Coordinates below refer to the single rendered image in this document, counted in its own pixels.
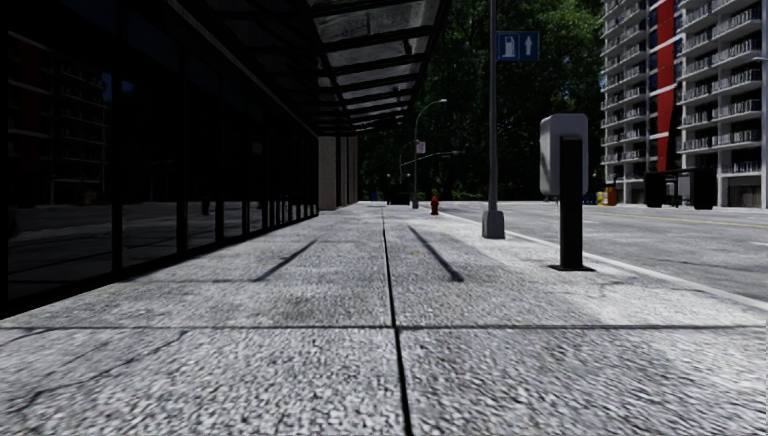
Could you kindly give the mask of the trees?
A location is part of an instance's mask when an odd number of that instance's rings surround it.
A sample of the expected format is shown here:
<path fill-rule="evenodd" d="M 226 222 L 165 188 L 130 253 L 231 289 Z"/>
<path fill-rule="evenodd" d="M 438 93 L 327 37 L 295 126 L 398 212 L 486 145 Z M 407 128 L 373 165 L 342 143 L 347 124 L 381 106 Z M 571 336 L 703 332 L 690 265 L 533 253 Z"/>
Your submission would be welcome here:
<path fill-rule="evenodd" d="M 414 112 L 392 131 L 358 141 L 359 195 L 383 199 L 413 180 L 418 126 L 418 191 L 442 201 L 488 196 L 489 0 L 453 0 Z M 497 0 L 497 30 L 539 36 L 536 61 L 497 63 L 498 196 L 533 200 L 539 191 L 539 124 L 583 113 L 597 132 L 602 116 L 602 0 Z"/>

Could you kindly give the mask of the dark glass building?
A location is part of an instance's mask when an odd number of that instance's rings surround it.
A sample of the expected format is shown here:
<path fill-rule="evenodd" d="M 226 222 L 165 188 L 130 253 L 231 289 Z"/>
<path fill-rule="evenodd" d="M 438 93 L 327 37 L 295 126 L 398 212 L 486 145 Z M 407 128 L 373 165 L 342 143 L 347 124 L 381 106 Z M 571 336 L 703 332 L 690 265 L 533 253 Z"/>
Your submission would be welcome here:
<path fill-rule="evenodd" d="M 0 0 L 0 318 L 357 200 L 453 0 Z"/>

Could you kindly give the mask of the black bus shelter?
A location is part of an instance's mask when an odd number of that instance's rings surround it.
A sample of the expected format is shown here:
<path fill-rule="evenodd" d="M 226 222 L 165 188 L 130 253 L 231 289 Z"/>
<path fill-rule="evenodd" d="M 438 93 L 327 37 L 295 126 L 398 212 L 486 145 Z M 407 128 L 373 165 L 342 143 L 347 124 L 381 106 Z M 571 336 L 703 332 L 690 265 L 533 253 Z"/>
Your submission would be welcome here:
<path fill-rule="evenodd" d="M 717 202 L 716 173 L 710 168 L 647 172 L 644 176 L 648 207 L 678 207 L 686 203 L 697 210 L 711 210 Z"/>

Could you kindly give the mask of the white and red apartment building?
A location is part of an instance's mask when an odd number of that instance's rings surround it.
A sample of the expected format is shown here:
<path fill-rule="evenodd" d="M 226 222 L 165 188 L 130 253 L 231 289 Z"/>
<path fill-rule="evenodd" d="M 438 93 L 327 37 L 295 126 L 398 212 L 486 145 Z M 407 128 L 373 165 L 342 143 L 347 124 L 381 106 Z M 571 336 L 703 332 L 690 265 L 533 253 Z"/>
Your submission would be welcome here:
<path fill-rule="evenodd" d="M 621 203 L 647 172 L 710 168 L 761 208 L 761 0 L 602 0 L 601 158 Z"/>

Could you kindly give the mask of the sign on a post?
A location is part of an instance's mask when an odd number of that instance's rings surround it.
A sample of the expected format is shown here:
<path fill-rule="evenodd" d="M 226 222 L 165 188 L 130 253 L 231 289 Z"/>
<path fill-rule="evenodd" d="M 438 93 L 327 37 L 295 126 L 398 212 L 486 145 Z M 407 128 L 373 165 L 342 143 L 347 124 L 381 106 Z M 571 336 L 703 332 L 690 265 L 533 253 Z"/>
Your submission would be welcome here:
<path fill-rule="evenodd" d="M 497 0 L 489 0 L 489 184 L 482 236 L 506 237 L 503 212 L 498 208 L 497 63 L 536 61 L 540 49 L 537 32 L 497 30 Z"/>

